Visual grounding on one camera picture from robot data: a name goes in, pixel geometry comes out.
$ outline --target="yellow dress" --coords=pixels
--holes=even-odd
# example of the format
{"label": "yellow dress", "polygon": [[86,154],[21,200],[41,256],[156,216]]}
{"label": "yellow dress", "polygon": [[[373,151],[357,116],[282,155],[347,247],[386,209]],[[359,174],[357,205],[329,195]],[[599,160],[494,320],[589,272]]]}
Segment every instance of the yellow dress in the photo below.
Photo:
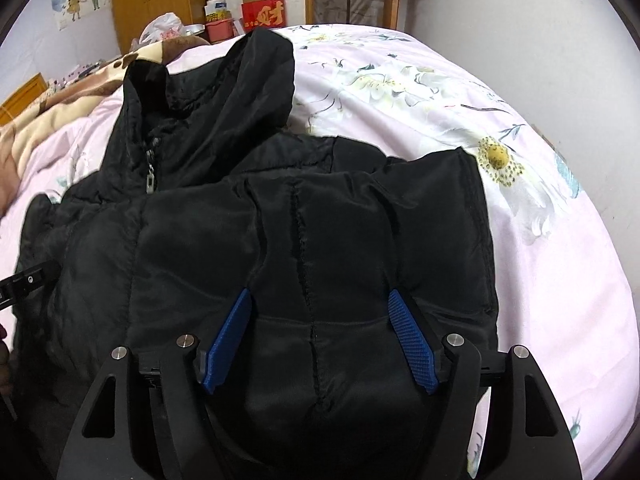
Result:
{"label": "yellow dress", "polygon": [[69,0],[69,7],[66,12],[69,14],[77,14],[80,12],[80,0]]}

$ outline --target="yellow flower center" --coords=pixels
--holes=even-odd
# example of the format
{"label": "yellow flower center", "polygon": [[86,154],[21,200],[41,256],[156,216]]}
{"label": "yellow flower center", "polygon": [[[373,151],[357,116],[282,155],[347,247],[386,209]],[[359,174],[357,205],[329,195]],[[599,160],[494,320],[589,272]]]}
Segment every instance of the yellow flower center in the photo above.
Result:
{"label": "yellow flower center", "polygon": [[489,146],[486,158],[495,170],[501,170],[509,163],[509,152],[504,146]]}

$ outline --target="red container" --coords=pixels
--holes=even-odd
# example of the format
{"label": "red container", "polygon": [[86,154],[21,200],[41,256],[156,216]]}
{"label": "red container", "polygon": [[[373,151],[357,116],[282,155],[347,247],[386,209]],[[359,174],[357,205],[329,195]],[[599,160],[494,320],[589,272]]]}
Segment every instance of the red container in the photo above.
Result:
{"label": "red container", "polygon": [[219,20],[218,22],[209,22],[205,25],[207,34],[211,43],[228,40],[234,36],[233,20]]}
{"label": "red container", "polygon": [[255,27],[280,28],[287,26],[284,0],[259,0],[242,4],[244,30]]}

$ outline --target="bed sheet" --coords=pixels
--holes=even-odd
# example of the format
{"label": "bed sheet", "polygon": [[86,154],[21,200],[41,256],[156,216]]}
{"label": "bed sheet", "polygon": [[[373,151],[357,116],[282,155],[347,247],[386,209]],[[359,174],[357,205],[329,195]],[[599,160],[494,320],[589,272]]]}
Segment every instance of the bed sheet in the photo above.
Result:
{"label": "bed sheet", "polygon": [[[500,350],[531,349],[584,478],[593,479],[636,414],[638,329],[609,235],[562,157],[484,83],[410,36],[349,25],[280,33],[296,57],[292,131],[350,137],[405,159],[457,146],[477,157],[494,237]],[[223,56],[237,39],[187,51],[169,70]],[[14,271],[33,196],[59,200],[99,168],[121,104],[119,90],[34,152],[18,199],[0,222],[0,278]],[[11,330],[9,316],[0,314],[0,323]],[[469,445],[472,476],[487,413],[485,396]]]}

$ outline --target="finger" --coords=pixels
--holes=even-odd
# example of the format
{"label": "finger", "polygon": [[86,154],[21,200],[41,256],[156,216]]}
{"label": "finger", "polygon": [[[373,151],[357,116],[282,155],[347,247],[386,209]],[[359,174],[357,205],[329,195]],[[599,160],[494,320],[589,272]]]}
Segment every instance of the finger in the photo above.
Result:
{"label": "finger", "polygon": [[5,365],[9,362],[9,349],[6,347],[4,341],[0,341],[0,365]]}
{"label": "finger", "polygon": [[11,381],[11,371],[8,366],[0,366],[0,386],[6,386]]}

